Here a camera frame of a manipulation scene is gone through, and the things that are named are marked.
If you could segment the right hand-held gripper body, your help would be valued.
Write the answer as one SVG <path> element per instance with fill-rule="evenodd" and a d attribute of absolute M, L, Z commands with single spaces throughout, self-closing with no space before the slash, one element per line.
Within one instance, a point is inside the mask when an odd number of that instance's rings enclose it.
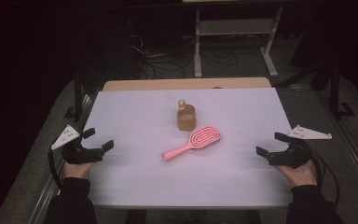
<path fill-rule="evenodd" d="M 332 138 L 331 133 L 321 133 L 299 125 L 285 134 L 292 137 L 293 141 L 286 143 L 288 148 L 285 151 L 270 152 L 269 165 L 298 168 L 311 159 L 311 149 L 306 140 L 329 140 Z"/>

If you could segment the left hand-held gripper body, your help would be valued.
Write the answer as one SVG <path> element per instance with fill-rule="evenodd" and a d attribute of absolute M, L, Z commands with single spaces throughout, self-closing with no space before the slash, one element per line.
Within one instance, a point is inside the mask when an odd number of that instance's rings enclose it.
<path fill-rule="evenodd" d="M 51 150 L 61 149 L 62 157 L 71 164 L 97 162 L 103 159 L 101 148 L 85 148 L 81 145 L 83 138 L 71 125 L 67 125 L 62 133 L 53 141 Z"/>

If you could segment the pink hairbrush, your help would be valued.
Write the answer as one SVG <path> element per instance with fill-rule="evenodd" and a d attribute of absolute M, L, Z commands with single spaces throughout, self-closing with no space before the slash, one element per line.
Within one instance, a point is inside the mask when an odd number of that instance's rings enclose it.
<path fill-rule="evenodd" d="M 213 126 L 202 127 L 189 136 L 189 140 L 185 145 L 164 152 L 162 154 L 162 159 L 164 161 L 170 161 L 190 149 L 207 147 L 210 144 L 219 141 L 220 138 L 221 133 L 217 128 Z"/>

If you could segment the brown cup with small figurine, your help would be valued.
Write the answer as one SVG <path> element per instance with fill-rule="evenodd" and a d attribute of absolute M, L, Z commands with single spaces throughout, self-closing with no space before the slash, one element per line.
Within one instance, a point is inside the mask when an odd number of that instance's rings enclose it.
<path fill-rule="evenodd" d="M 192 131 L 197 124 L 196 109 L 184 99 L 178 102 L 177 125 L 180 131 Z"/>

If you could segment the person's left hand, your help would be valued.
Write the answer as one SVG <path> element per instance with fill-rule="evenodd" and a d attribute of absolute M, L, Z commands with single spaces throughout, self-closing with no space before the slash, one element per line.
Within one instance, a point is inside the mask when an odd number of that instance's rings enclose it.
<path fill-rule="evenodd" d="M 64 176 L 87 179 L 93 165 L 94 162 L 82 163 L 82 164 L 71 164 L 66 162 L 63 165 Z"/>

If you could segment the person's right hand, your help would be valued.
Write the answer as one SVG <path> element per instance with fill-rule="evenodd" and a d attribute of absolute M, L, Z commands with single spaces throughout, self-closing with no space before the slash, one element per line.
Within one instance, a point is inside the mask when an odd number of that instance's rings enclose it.
<path fill-rule="evenodd" d="M 312 161 L 308 161 L 296 169 L 288 166 L 277 166 L 277 169 L 283 173 L 293 187 L 317 185 L 316 168 Z"/>

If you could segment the black metal stand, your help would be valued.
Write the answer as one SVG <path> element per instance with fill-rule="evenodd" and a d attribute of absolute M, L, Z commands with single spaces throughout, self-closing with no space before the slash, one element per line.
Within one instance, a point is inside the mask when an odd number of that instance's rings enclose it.
<path fill-rule="evenodd" d="M 66 119 L 73 119 L 74 122 L 78 122 L 82 115 L 83 111 L 83 87 L 80 80 L 79 71 L 76 71 L 75 79 L 74 79 L 74 98 L 75 104 L 69 106 L 65 112 L 64 117 Z"/>
<path fill-rule="evenodd" d="M 341 120 L 342 117 L 353 117 L 354 112 L 348 103 L 341 103 L 339 101 L 339 81 L 340 73 L 335 63 L 331 66 L 331 78 L 330 78 L 330 99 L 329 108 L 334 117 Z"/>

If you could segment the white table mat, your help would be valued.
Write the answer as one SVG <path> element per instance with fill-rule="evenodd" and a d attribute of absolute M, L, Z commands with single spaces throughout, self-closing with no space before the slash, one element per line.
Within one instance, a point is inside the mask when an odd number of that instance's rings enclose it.
<path fill-rule="evenodd" d="M 164 161 L 187 143 L 177 127 L 180 100 L 195 106 L 197 125 L 214 126 L 218 142 Z M 87 125 L 84 147 L 115 146 L 89 176 L 97 205 L 135 208 L 268 208 L 291 200 L 287 180 L 255 152 L 286 149 L 275 140 L 291 126 L 272 88 L 104 91 Z"/>

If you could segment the metal floor rail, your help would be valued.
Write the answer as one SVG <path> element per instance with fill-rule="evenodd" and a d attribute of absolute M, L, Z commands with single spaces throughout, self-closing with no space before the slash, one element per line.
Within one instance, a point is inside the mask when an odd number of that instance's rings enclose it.
<path fill-rule="evenodd" d="M 330 118 L 331 122 L 335 126 L 335 128 L 338 131 L 338 134 L 343 139 L 345 145 L 347 146 L 347 149 L 350 153 L 350 157 L 353 160 L 356 168 L 358 169 L 358 146 L 355 144 L 354 140 L 351 138 L 348 129 L 344 126 L 341 120 L 339 120 L 333 112 L 329 108 L 329 103 L 327 98 L 319 92 L 315 93 L 318 101 L 322 105 L 322 108 L 324 109 L 327 116 Z"/>
<path fill-rule="evenodd" d="M 80 120 L 78 122 L 74 122 L 73 119 L 66 119 L 64 117 L 67 108 L 75 104 L 75 98 L 73 97 L 74 102 L 66 107 L 63 116 L 59 119 L 60 124 L 54 125 L 54 128 L 57 128 L 57 131 L 48 140 L 48 145 L 43 147 L 43 159 L 46 160 L 47 173 L 43 175 L 43 188 L 37 197 L 37 202 L 35 203 L 34 209 L 32 210 L 26 224 L 43 224 L 50 200 L 60 192 L 64 164 L 62 150 L 60 148 L 51 150 L 50 146 L 67 125 L 71 125 L 79 133 L 83 131 L 85 122 L 87 121 L 93 104 L 93 99 L 89 95 L 84 94 L 83 96 L 83 111 Z"/>

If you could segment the white metal desk frame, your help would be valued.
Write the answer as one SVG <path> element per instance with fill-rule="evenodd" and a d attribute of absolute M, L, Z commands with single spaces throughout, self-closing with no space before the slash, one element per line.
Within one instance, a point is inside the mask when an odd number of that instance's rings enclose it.
<path fill-rule="evenodd" d="M 269 55 L 274 37 L 276 35 L 283 7 L 275 10 L 273 18 L 266 19 L 238 19 L 238 20 L 202 20 L 200 11 L 196 12 L 195 22 L 195 53 L 194 71 L 195 77 L 202 77 L 200 62 L 200 38 L 211 35 L 267 35 L 268 41 L 260 48 L 264 63 L 271 77 L 276 77 L 278 72 Z"/>

